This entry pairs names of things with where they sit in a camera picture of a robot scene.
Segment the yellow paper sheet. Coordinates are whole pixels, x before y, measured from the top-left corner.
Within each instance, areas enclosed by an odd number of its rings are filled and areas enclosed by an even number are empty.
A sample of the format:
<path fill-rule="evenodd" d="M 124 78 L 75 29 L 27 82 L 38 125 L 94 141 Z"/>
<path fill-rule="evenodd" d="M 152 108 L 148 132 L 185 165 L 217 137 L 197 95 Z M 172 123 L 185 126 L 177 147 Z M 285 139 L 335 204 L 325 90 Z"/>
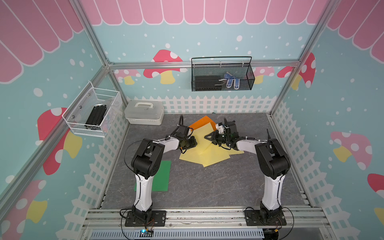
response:
<path fill-rule="evenodd" d="M 229 150 L 226 150 L 227 154 L 228 155 L 240 155 L 240 154 L 244 154 L 244 151 L 237 151 L 235 149 L 229 149 Z"/>
<path fill-rule="evenodd" d="M 193 136 L 197 141 L 197 146 L 193 148 L 193 151 L 197 154 L 202 154 L 208 146 L 211 144 L 211 141 L 206 140 L 205 136 L 211 134 L 214 131 L 212 125 L 207 123 L 206 125 L 194 130 Z"/>
<path fill-rule="evenodd" d="M 181 154 L 179 157 L 180 160 L 200 164 L 203 167 L 208 167 L 230 158 L 231 156 L 228 154 L 227 150 L 216 145 L 210 145 L 201 153 L 188 150 L 185 154 Z"/>

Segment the yellow paper sheet bottom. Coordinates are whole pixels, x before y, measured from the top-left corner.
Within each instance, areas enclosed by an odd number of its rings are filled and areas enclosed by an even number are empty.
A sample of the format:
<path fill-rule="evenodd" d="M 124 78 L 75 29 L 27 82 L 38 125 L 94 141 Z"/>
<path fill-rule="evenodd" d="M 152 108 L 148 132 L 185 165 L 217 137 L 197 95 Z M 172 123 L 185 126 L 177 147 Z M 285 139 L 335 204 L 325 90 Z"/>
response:
<path fill-rule="evenodd" d="M 228 154 L 227 150 L 216 145 L 210 145 L 201 153 L 188 150 L 185 154 L 181 154 L 179 157 L 180 160 L 200 164 L 203 167 L 208 167 L 230 158 L 231 156 Z"/>

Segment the green paper sheet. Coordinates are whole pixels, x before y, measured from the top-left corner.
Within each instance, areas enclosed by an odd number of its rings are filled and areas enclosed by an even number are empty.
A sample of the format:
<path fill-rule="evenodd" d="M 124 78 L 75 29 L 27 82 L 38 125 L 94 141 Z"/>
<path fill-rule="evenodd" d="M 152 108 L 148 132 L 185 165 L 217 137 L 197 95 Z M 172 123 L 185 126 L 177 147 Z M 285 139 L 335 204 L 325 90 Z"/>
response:
<path fill-rule="evenodd" d="M 157 174 L 154 176 L 152 191 L 167 192 L 171 171 L 171 161 L 162 161 Z"/>

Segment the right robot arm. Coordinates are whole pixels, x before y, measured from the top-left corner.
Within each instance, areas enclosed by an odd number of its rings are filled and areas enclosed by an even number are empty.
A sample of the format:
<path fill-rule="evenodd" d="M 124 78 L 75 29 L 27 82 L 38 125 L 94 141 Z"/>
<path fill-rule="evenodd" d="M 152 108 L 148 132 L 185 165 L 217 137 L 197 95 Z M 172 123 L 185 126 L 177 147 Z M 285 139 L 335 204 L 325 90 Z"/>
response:
<path fill-rule="evenodd" d="M 264 195 L 258 210 L 247 207 L 244 210 L 247 226 L 272 226 L 287 224 L 281 204 L 283 182 L 291 168 L 291 161 L 277 139 L 268 135 L 267 140 L 241 137 L 234 121 L 216 125 L 216 130 L 204 138 L 226 150 L 255 154 L 265 176 Z"/>

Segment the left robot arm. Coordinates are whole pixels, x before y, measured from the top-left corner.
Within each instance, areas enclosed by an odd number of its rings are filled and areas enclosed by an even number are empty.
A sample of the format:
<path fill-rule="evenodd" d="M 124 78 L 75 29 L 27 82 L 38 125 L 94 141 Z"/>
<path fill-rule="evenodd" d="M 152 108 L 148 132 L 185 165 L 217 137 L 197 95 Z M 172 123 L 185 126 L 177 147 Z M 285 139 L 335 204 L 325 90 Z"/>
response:
<path fill-rule="evenodd" d="M 157 174 L 163 154 L 169 151 L 180 151 L 185 154 L 187 150 L 198 145 L 192 136 L 193 128 L 184 125 L 184 116 L 180 116 L 176 129 L 164 139 L 143 139 L 134 154 L 131 170 L 135 174 L 137 183 L 136 199 L 132 206 L 132 216 L 147 225 L 155 221 L 153 217 L 152 187 L 154 176 Z"/>

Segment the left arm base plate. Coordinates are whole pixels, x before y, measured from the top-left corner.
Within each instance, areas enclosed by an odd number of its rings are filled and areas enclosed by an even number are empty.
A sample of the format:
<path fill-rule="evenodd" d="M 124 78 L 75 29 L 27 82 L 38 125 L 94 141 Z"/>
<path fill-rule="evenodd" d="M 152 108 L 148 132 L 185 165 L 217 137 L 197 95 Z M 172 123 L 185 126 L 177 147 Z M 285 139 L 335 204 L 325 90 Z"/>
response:
<path fill-rule="evenodd" d="M 166 211 L 128 211 L 124 225 L 125 227 L 164 227 L 166 215 Z"/>

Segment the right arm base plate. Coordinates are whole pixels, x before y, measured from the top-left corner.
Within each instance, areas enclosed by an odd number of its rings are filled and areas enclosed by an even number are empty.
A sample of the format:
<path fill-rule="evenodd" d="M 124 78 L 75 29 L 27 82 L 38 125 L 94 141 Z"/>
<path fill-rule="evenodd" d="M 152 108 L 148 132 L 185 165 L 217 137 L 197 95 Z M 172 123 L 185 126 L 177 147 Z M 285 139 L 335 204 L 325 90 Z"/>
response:
<path fill-rule="evenodd" d="M 283 227 L 287 225 L 283 211 L 277 209 L 275 211 L 268 210 L 244 210 L 247 226 L 272 226 Z"/>

